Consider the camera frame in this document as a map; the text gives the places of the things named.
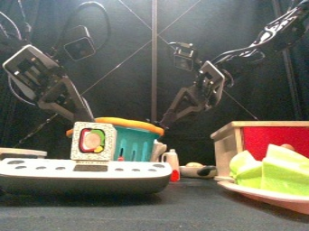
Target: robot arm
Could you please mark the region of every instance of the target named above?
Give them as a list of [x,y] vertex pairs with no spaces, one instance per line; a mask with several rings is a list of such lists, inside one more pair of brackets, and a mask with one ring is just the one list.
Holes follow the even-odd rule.
[[175,46],[174,64],[178,68],[195,70],[193,86],[182,88],[159,122],[165,129],[189,114],[217,106],[225,86],[233,86],[233,77],[244,68],[260,63],[274,53],[288,49],[305,35],[305,20],[309,16],[309,0],[304,0],[260,32],[253,44],[235,51],[227,51],[211,61],[202,63],[191,44],[171,42]]

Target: black cable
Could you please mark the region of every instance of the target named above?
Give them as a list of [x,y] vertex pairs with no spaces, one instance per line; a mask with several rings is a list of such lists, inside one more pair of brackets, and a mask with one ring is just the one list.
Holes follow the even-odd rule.
[[91,7],[91,6],[95,6],[98,7],[102,12],[103,12],[103,15],[104,15],[104,19],[106,19],[106,25],[107,25],[107,37],[106,37],[106,40],[104,42],[98,46],[98,48],[95,48],[98,51],[103,49],[103,47],[106,46],[106,44],[108,43],[110,41],[110,37],[111,37],[111,24],[110,24],[110,18],[108,18],[108,15],[107,15],[107,11],[104,9],[104,7],[96,3],[96,2],[86,2],[86,3],[82,3],[78,8],[74,10],[74,12],[71,13],[68,19],[67,19],[67,22],[64,24],[64,27],[63,27],[63,31],[60,33],[60,36],[58,38],[58,41],[56,41],[56,45],[54,46],[54,53],[52,53],[52,57],[55,57],[55,55],[58,54],[58,49],[62,45],[62,42],[66,38],[66,33],[67,33],[67,30],[68,30],[68,26],[71,24],[71,21],[72,21],[72,18],[74,16],[83,10],[86,9],[87,7]]

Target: white plate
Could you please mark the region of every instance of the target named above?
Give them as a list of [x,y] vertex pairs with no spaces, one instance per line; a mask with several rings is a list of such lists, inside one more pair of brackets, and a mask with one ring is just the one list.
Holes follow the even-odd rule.
[[309,215],[309,197],[244,187],[227,181],[219,181],[217,184],[227,190],[240,192],[250,199]]

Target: black table surface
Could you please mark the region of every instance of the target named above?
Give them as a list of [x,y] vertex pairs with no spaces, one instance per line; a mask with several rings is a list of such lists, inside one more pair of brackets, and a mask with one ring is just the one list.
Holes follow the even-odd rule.
[[0,197],[0,230],[309,230],[309,216],[245,198],[214,180],[159,193]]

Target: white object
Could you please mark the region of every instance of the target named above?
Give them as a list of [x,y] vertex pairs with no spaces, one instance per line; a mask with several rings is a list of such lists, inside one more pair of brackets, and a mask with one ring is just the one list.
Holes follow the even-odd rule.
[[157,193],[169,184],[169,163],[106,164],[106,171],[74,171],[72,160],[5,158],[0,187],[12,194],[141,194]]
[[154,140],[154,148],[151,153],[150,162],[159,162],[159,156],[166,152],[167,145]]
[[20,149],[20,148],[0,148],[0,157],[1,155],[23,155],[35,156],[36,158],[44,158],[47,156],[46,151],[38,151],[31,149]]
[[240,192],[250,199],[309,215],[309,197],[290,195],[264,189],[253,189],[227,181],[219,181],[217,184],[227,190]]
[[179,173],[179,157],[175,149],[170,149],[169,152],[162,154],[162,162],[167,162],[170,164],[171,170]]

